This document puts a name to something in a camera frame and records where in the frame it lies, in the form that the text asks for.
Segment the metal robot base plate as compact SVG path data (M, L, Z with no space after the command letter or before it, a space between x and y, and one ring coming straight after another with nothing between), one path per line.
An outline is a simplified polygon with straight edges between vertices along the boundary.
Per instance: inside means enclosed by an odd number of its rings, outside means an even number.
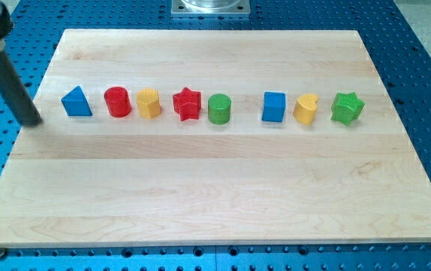
M172 0L171 14L249 14L249 0Z

